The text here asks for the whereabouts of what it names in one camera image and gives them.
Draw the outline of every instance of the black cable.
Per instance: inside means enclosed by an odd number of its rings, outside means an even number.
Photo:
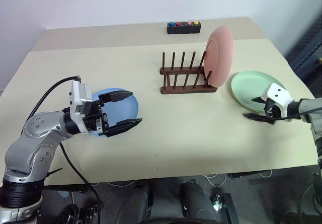
[[[71,166],[71,168],[76,172],[76,174],[85,182],[85,184],[91,189],[91,191],[95,194],[96,196],[96,200],[97,200],[97,207],[98,207],[98,224],[100,224],[100,220],[101,220],[101,200],[100,197],[98,195],[98,193],[96,192],[96,190],[94,189],[94,187],[84,178],[84,176],[75,168],[75,166],[72,164],[72,162],[70,161],[64,146],[62,145],[62,143],[59,144],[62,150],[62,153],[64,154],[67,162],[69,163],[69,165]]]
[[[36,111],[38,110],[38,108],[40,107],[40,105],[43,103],[43,101],[46,99],[46,97],[49,95],[49,93],[52,92],[52,90],[54,90],[57,86],[59,86],[60,84],[67,82],[67,81],[71,81],[71,80],[78,80],[80,81],[80,77],[76,76],[76,77],[67,77],[64,78],[60,81],[58,81],[57,83],[55,83],[51,88],[48,89],[48,91],[40,98],[39,102],[36,104],[36,106],[34,107],[34,109],[31,111],[30,115],[28,116],[26,122],[29,120],[29,118],[31,118]]]
[[[265,114],[266,114],[266,116],[267,116],[269,119],[271,119],[271,120],[275,120],[275,121],[279,121],[279,120],[292,119],[292,118],[295,118],[295,117],[299,117],[299,116],[302,116],[302,115],[305,115],[305,114],[308,114],[308,113],[311,113],[311,112],[320,111],[320,110],[322,110],[322,107],[315,108],[315,109],[312,109],[312,110],[309,110],[309,111],[306,111],[306,112],[301,112],[301,113],[297,113],[297,114],[289,115],[289,116],[287,116],[287,117],[278,117],[278,118],[275,118],[275,117],[272,117],[271,115],[269,115],[269,113],[267,112],[267,110],[265,110]]]
[[[313,186],[313,181],[306,187],[306,189],[303,191],[300,200],[297,203],[297,217],[300,224],[305,224],[303,221],[303,211],[302,211],[302,201],[306,193],[309,191],[309,189]]]

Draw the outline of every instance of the table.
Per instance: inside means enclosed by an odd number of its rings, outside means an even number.
[[[80,75],[92,92],[109,87],[134,92],[143,121],[111,138],[76,135],[63,142],[81,173],[92,183],[143,178],[231,173],[313,165],[316,150],[310,125],[301,121],[274,126],[242,116],[248,112],[232,96],[230,81],[244,70],[277,78],[296,100],[312,94],[258,26],[246,18],[201,21],[197,35],[167,35],[166,24],[100,26],[45,31],[0,97],[0,176],[6,149],[44,92],[58,80]],[[193,51],[200,62],[213,29],[227,24],[234,36],[232,68],[216,93],[162,95],[159,74],[172,52]],[[180,65],[181,57],[175,61]],[[178,78],[177,84],[184,79]],[[55,89],[39,111],[68,106],[70,83]],[[50,170],[63,170],[46,185],[77,184],[58,148]]]

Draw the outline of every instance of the blue plate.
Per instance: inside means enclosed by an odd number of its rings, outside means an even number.
[[[114,92],[114,91],[124,91],[122,88],[107,88],[105,90],[99,91],[93,95],[93,101],[99,99],[100,94]],[[116,125],[117,122],[126,119],[136,118],[139,112],[139,104],[134,95],[119,101],[119,102],[108,102],[104,104],[102,108],[103,113],[106,113],[109,126]]]

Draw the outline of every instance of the floor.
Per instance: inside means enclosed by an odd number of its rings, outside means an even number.
[[[298,199],[312,181],[312,173],[316,170],[316,166],[307,166],[274,170],[270,178],[263,178],[258,174],[234,180],[227,178],[220,188],[212,187],[203,176],[149,179],[146,181],[154,190],[154,205],[150,218],[183,217],[179,187],[182,183],[196,179],[210,198],[215,193],[229,192],[240,223],[280,223],[285,213],[296,212]],[[211,180],[218,185],[223,177],[224,175],[218,175]],[[122,188],[110,186],[107,183],[95,186],[103,202],[101,223],[114,223],[121,203],[131,193],[132,186]],[[43,191],[43,196],[46,205],[42,206],[41,212],[52,219],[71,203],[70,196],[62,197],[57,191]],[[79,207],[95,203],[94,195],[91,193],[76,193],[74,199]],[[303,211],[305,214],[316,214],[312,205],[312,190],[304,199]]]

